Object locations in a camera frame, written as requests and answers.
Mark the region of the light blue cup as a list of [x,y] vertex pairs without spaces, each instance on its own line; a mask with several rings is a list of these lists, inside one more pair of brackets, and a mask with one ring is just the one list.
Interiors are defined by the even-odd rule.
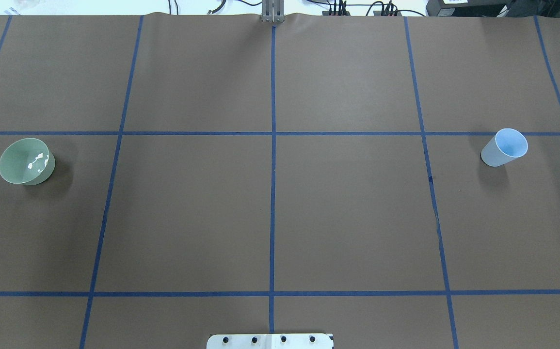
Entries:
[[523,157],[527,152],[526,137],[518,130],[504,128],[484,146],[480,158],[490,167],[499,167]]

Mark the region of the pale green bowl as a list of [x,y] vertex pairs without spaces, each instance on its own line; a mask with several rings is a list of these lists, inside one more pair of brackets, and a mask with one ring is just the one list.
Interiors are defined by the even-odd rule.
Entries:
[[56,158],[44,141],[24,138],[9,145],[0,157],[0,176],[12,185],[39,185],[53,174]]

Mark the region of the black equipment box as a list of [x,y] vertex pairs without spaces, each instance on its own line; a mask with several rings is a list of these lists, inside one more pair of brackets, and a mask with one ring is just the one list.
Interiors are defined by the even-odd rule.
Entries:
[[560,0],[429,0],[430,17],[560,17]]

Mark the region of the aluminium frame post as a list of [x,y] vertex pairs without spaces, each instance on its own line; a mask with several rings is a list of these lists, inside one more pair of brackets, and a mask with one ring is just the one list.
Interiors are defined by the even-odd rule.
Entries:
[[284,0],[262,0],[261,21],[278,24],[285,20]]

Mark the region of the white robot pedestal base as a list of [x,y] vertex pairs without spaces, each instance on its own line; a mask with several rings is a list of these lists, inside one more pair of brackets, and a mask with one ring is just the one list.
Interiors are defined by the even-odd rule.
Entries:
[[212,335],[207,349],[333,349],[327,333],[258,333]]

